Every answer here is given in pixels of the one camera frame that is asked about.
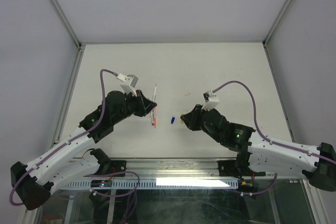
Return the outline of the white marker yellow end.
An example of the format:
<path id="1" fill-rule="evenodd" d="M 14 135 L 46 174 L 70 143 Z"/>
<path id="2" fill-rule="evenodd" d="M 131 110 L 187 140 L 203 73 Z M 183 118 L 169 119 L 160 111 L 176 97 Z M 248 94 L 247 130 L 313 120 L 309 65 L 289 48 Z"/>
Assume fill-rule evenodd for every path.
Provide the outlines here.
<path id="1" fill-rule="evenodd" d="M 153 90 L 153 97 L 152 97 L 152 101 L 155 102 L 155 99 L 156 99 L 156 88 L 157 88 L 157 85 L 155 84 L 154 86 L 154 90 Z M 154 109 L 153 108 L 150 112 L 150 118 L 152 119 L 153 118 L 153 114 L 154 114 Z"/>

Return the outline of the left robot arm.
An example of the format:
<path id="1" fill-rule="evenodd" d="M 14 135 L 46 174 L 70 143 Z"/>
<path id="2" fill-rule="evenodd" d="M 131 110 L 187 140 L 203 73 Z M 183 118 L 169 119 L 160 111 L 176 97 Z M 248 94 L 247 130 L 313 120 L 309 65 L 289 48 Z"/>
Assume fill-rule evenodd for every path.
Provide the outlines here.
<path id="1" fill-rule="evenodd" d="M 141 90 L 135 93 L 111 91 L 96 110 L 87 115 L 67 138 L 38 158 L 11 168 L 12 195 L 21 199 L 20 206 L 35 210 L 67 183 L 87 175 L 106 175 L 110 158 L 101 149 L 71 163 L 81 151 L 95 145 L 113 132 L 114 126 L 130 116 L 147 116 L 157 103 L 146 98 Z"/>

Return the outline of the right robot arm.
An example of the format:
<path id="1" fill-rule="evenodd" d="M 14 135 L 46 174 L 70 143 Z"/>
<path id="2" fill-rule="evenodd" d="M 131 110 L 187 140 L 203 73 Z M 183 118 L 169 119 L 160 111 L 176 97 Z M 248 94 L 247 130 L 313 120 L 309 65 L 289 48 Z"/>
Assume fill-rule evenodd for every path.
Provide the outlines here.
<path id="1" fill-rule="evenodd" d="M 200 104 L 181 115 L 191 131 L 203 131 L 221 146 L 237 153 L 240 176 L 273 173 L 305 179 L 324 191 L 335 191 L 335 150 L 332 145 L 305 145 L 262 135 L 254 128 L 229 122 L 216 109 Z"/>

